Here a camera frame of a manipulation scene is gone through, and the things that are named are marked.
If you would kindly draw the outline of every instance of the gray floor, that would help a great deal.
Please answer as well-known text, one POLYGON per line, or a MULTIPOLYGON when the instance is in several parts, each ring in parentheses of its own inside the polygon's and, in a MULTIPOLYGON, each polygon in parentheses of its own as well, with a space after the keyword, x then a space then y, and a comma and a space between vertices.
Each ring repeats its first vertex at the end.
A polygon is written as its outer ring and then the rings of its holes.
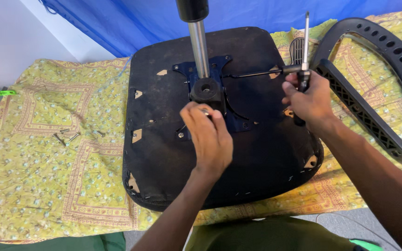
MULTIPOLYGON (((390 235, 385 231, 379 221, 375 218, 373 213, 368 208, 360 208, 350 211, 339 211, 336 212, 337 214, 341 214, 347 216, 348 218, 355 220, 362 225, 366 226, 373 232, 377 233, 388 242, 394 244, 396 248, 401 250, 396 242, 390 237, 390 235)), ((310 215, 300 215, 295 216, 299 219, 315 221, 317 214, 310 214, 310 215)), ((374 235, 370 231, 366 230, 364 227, 358 225, 357 223, 346 219, 342 216, 335 215, 335 214, 321 214, 317 220, 317 222, 324 227, 326 227, 332 233, 335 233, 339 236, 346 237, 346 238, 357 238, 363 239, 367 241, 372 241, 379 243, 381 247, 384 248, 385 251, 394 251, 391 245, 387 242, 379 238, 378 236, 374 235)), ((126 231, 123 232, 126 241, 126 250, 130 250, 133 245, 141 238, 143 235, 143 231, 126 231)))

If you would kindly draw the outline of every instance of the blue curtain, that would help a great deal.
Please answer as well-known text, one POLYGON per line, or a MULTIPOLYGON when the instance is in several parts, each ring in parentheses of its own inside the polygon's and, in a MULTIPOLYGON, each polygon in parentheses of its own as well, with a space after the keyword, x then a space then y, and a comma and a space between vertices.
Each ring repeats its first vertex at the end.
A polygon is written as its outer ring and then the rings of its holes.
MULTIPOLYGON (((116 57, 162 41, 188 36, 176 0, 42 0, 116 57)), ((402 0, 209 0, 205 30, 257 26, 269 31, 304 28, 328 19, 366 17, 402 10, 402 0)))

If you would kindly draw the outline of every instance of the screwdriver handle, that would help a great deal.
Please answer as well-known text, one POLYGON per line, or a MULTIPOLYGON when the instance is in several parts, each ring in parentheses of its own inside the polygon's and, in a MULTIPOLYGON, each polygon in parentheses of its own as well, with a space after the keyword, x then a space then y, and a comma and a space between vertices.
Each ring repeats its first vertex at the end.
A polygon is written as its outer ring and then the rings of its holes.
MULTIPOLYGON (((299 92, 305 93, 306 90, 308 90, 308 88, 310 87, 310 71, 306 70, 306 71, 298 71, 297 72, 297 79, 299 81, 299 88, 297 88, 297 90, 299 92)), ((294 124, 296 126, 305 126, 305 120, 299 118, 299 116, 297 116, 294 113, 294 124)))

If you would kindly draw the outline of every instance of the white wall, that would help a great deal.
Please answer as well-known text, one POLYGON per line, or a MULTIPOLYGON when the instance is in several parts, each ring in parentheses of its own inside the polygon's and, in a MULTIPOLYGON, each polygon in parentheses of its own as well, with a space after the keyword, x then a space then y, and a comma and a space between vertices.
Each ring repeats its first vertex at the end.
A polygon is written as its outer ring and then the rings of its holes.
POLYGON ((80 63, 116 58, 60 15, 47 12, 38 0, 20 1, 80 63))
POLYGON ((39 58, 77 59, 18 0, 0 0, 0 88, 39 58))

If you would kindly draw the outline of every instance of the yellow floral cloth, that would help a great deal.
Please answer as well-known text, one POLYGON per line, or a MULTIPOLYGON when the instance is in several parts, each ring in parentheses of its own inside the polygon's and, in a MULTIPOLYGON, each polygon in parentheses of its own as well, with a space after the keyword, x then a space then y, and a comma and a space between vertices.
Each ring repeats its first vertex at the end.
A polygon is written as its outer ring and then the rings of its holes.
MULTIPOLYGON (((402 39, 402 12, 368 19, 402 39)), ((335 22, 312 28, 311 54, 335 22)), ((295 29, 272 34, 286 64, 290 64, 290 41, 299 36, 303 33, 295 29)), ((78 64, 39 59, 10 87, 18 95, 0 102, 0 242, 145 230, 158 218, 160 213, 131 201, 121 179, 127 60, 78 64), (63 129, 69 131, 60 134, 63 129), (78 132, 80 136, 70 141, 78 132), (66 147, 53 138, 54 133, 66 147)), ((332 61, 402 138, 402 91, 388 66, 349 39, 338 44, 332 61)), ((402 169, 333 93, 332 100, 336 116, 402 169)), ((201 211, 195 225, 365 207, 324 147, 322 167, 306 184, 267 200, 201 211)))

